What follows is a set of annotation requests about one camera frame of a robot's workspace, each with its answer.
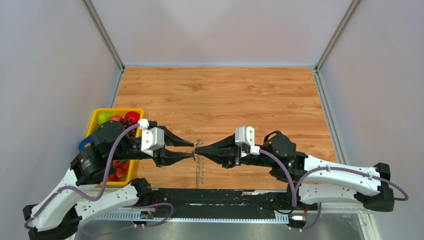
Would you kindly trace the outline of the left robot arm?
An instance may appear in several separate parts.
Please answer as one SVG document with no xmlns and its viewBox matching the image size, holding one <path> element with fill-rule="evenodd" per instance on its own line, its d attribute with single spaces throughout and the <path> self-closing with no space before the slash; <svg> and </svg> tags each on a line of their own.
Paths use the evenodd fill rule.
<svg viewBox="0 0 424 240">
<path fill-rule="evenodd" d="M 91 134 L 89 146 L 71 161 L 64 177 L 39 204 L 23 208 L 24 227 L 31 240 L 64 240 L 85 223 L 119 208 L 154 208 L 153 191 L 144 178 L 135 178 L 121 189 L 105 194 L 108 177 L 117 171 L 113 161 L 151 159 L 157 167 L 192 157 L 168 146 L 193 147 L 163 125 L 140 119 L 124 127 L 110 120 Z"/>
</svg>

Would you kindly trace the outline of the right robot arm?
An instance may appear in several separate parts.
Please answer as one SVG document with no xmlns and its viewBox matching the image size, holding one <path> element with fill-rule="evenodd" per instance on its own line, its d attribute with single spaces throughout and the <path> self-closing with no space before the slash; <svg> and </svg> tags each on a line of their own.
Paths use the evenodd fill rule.
<svg viewBox="0 0 424 240">
<path fill-rule="evenodd" d="M 390 167 L 378 163 L 356 167 L 326 161 L 297 151 L 288 136 L 276 130 L 264 137 L 263 144 L 253 143 L 253 129 L 235 134 L 194 153 L 225 169 L 240 165 L 269 168 L 270 175 L 287 183 L 286 204 L 292 209 L 319 203 L 359 203 L 371 211 L 391 212 L 394 191 L 390 188 Z"/>
</svg>

